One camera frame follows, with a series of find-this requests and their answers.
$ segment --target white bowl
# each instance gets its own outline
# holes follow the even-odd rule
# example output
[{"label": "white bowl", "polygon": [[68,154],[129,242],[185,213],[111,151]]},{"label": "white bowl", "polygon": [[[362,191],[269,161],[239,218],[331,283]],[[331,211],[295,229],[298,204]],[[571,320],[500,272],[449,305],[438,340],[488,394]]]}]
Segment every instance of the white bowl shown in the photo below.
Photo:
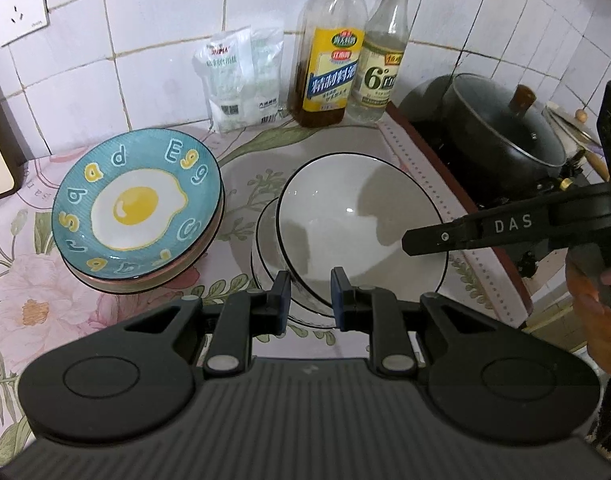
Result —
[{"label": "white bowl", "polygon": [[[264,290],[272,288],[279,270],[287,269],[276,240],[276,204],[265,206],[256,223],[252,242],[252,274],[256,284]],[[298,282],[292,284],[289,318],[310,328],[335,328],[334,313]]]},{"label": "white bowl", "polygon": [[302,166],[285,184],[276,212],[289,270],[328,306],[333,267],[343,267],[352,285],[387,288],[400,300],[439,290],[447,253],[408,256],[401,239],[408,229],[440,223],[411,177],[358,153],[333,153]]}]

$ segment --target human hand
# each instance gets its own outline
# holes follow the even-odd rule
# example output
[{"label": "human hand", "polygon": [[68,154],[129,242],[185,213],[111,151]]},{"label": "human hand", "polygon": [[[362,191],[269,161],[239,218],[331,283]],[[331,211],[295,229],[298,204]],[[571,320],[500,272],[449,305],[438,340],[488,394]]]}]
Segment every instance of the human hand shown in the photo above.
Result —
[{"label": "human hand", "polygon": [[[565,268],[568,290],[575,313],[581,319],[588,341],[588,354],[611,374],[611,310],[599,303],[599,292],[570,261]],[[611,269],[601,274],[601,282],[611,286]]]}]

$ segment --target stacked bowls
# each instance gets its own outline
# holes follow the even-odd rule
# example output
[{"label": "stacked bowls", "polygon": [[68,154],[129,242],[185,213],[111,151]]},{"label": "stacked bowls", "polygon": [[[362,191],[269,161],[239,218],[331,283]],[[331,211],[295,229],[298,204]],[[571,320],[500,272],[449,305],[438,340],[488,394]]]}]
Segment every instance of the stacked bowls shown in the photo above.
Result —
[{"label": "stacked bowls", "polygon": [[52,232],[79,280],[134,294],[194,264],[223,213],[212,153],[187,134],[152,128],[113,137],[74,164],[54,200]]},{"label": "stacked bowls", "polygon": [[293,174],[261,214],[253,274],[268,288],[279,270],[289,270],[290,317],[333,327],[333,267],[343,267],[355,286],[387,288],[400,300],[439,290],[447,253],[408,256],[401,247],[407,230],[439,223],[429,196],[398,168],[358,153],[325,155]]}]

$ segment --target glass bottle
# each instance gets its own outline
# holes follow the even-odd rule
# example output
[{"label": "glass bottle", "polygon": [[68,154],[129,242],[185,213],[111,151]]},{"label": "glass bottle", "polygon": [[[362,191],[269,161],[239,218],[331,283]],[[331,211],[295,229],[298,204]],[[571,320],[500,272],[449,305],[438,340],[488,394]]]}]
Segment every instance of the glass bottle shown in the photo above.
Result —
[{"label": "glass bottle", "polygon": [[410,39],[408,0],[382,0],[365,25],[365,41],[348,114],[362,123],[378,121],[385,111]]},{"label": "glass bottle", "polygon": [[290,111],[301,126],[341,122],[363,43],[365,0],[309,0]]}]

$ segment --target bottle label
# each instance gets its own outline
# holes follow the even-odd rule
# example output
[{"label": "bottle label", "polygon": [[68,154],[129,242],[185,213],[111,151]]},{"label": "bottle label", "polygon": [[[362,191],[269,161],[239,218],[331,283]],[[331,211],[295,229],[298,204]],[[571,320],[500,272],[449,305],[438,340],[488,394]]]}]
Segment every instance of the bottle label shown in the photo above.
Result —
[{"label": "bottle label", "polygon": [[357,73],[363,31],[355,28],[317,28],[303,99],[306,112],[345,108]]},{"label": "bottle label", "polygon": [[394,88],[401,59],[403,52],[400,50],[388,50],[364,41],[357,80],[352,87],[352,95],[357,102],[370,108],[385,108]]}]

